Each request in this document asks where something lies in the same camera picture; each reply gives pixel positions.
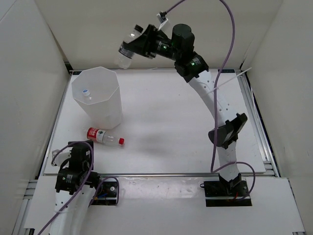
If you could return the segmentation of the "black label plastic bottle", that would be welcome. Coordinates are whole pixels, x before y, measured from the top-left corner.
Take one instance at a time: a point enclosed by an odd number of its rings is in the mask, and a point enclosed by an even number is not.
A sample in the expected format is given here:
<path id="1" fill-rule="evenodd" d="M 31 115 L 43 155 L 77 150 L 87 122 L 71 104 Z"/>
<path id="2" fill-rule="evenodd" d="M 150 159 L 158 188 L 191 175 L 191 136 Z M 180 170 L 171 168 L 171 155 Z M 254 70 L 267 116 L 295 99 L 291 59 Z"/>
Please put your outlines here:
<path id="1" fill-rule="evenodd" d="M 134 52 L 129 49 L 129 43 L 137 39 L 142 32 L 143 28 L 136 24 L 134 28 L 129 31 L 128 34 L 124 37 L 123 42 L 119 47 L 117 57 L 115 59 L 115 63 L 120 68 L 127 69 L 131 65 Z"/>

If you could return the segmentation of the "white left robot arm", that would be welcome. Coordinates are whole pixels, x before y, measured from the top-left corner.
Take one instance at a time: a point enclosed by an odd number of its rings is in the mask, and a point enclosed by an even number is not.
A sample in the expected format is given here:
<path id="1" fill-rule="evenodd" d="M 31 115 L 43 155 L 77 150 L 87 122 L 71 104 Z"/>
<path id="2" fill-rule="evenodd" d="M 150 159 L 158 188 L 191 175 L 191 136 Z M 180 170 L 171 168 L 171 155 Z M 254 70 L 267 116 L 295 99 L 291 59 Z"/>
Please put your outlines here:
<path id="1" fill-rule="evenodd" d="M 93 196 L 102 192 L 99 173 L 93 171 L 93 141 L 70 141 L 52 153 L 59 166 L 55 185 L 54 215 L 44 228 L 50 235 L 78 235 Z"/>

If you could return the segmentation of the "aluminium table edge rail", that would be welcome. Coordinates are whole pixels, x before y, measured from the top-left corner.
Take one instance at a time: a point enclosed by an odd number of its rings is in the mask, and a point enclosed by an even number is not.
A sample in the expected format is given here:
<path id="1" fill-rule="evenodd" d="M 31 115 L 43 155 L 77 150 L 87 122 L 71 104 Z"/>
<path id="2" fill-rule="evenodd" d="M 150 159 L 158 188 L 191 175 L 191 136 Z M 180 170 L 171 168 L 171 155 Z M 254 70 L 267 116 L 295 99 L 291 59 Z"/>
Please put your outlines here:
<path id="1" fill-rule="evenodd" d="M 263 123 L 263 119 L 260 115 L 258 105 L 255 100 L 253 89 L 247 76 L 247 72 L 238 76 L 237 80 L 245 101 L 249 120 L 257 141 L 257 146 L 259 148 L 259 152 L 261 154 L 266 169 L 266 172 L 261 173 L 261 175 L 281 177 L 276 164 L 275 155 Z"/>

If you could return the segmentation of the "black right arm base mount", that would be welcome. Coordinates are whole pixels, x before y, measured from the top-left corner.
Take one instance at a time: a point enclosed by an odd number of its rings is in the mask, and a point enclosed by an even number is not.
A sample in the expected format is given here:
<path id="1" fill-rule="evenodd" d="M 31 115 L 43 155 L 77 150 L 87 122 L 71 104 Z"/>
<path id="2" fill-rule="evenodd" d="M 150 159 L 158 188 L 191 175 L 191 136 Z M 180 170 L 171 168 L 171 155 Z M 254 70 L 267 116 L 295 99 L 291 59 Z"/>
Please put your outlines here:
<path id="1" fill-rule="evenodd" d="M 220 181 L 204 181 L 200 184 L 204 189 L 206 207 L 251 207 L 250 196 L 247 196 L 248 185 L 242 180 L 235 188 L 228 191 Z"/>

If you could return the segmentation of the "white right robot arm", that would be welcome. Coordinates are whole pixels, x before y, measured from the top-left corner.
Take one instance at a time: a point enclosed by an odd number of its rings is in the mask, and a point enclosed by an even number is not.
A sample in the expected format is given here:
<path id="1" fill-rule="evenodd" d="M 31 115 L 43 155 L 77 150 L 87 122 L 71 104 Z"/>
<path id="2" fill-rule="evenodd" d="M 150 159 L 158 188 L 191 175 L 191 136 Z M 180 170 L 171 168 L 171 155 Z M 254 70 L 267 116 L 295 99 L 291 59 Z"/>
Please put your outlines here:
<path id="1" fill-rule="evenodd" d="M 129 58 L 134 54 L 150 59 L 160 55 L 174 61 L 177 73 L 197 92 L 217 123 L 217 129 L 211 130 L 208 136 L 218 152 L 220 191 L 230 196 L 242 180 L 235 164 L 236 143 L 247 116 L 236 112 L 224 96 L 218 94 L 209 66 L 194 51 L 194 40 L 195 36 L 186 24 L 175 25 L 171 38 L 152 24 L 146 29 L 136 25 L 123 40 L 119 52 Z"/>

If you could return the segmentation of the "clear white cap plastic bottle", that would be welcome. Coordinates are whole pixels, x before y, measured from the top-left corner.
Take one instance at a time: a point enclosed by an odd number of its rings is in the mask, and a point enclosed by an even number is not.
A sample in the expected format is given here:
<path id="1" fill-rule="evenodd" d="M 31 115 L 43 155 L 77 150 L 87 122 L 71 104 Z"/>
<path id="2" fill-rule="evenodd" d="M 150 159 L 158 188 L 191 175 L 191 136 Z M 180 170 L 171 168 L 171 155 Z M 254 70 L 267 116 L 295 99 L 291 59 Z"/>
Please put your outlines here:
<path id="1" fill-rule="evenodd" d="M 87 101 L 92 100 L 91 93 L 88 89 L 83 90 L 82 94 L 83 94 L 84 100 L 87 100 Z"/>

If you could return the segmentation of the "red label plastic bottle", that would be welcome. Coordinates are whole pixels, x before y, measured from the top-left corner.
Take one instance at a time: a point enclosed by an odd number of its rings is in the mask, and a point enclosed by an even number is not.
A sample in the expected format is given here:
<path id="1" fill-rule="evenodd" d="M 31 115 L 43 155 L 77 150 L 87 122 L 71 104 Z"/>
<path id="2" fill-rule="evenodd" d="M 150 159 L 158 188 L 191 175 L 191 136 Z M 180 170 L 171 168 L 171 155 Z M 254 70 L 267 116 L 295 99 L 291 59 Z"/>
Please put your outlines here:
<path id="1" fill-rule="evenodd" d="M 123 146 L 125 143 L 124 138 L 110 136 L 107 131 L 93 127 L 88 129 L 87 139 L 104 144 L 106 146 Z"/>

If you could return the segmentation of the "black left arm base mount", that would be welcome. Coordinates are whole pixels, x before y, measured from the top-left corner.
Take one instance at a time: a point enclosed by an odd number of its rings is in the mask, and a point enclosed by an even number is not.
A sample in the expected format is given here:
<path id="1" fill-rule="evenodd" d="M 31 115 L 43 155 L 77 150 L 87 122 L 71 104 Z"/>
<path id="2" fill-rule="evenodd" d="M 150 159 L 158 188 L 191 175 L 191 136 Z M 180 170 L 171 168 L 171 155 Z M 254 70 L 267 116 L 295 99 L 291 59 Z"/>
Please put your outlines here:
<path id="1" fill-rule="evenodd" d="M 117 177 L 102 178 L 89 205 L 117 206 L 119 203 L 120 183 Z"/>

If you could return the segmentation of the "white octagonal plastic bin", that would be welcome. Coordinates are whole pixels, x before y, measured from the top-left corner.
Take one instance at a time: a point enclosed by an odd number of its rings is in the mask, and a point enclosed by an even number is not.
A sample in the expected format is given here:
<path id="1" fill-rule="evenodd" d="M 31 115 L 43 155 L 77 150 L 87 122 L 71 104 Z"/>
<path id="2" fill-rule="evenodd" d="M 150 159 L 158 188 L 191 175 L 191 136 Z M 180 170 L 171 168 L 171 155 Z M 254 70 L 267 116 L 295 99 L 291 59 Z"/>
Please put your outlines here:
<path id="1" fill-rule="evenodd" d="M 82 71 L 71 83 L 72 97 L 96 124 L 111 130 L 122 121 L 122 103 L 116 72 L 104 67 Z M 92 100 L 84 100 L 88 89 Z"/>

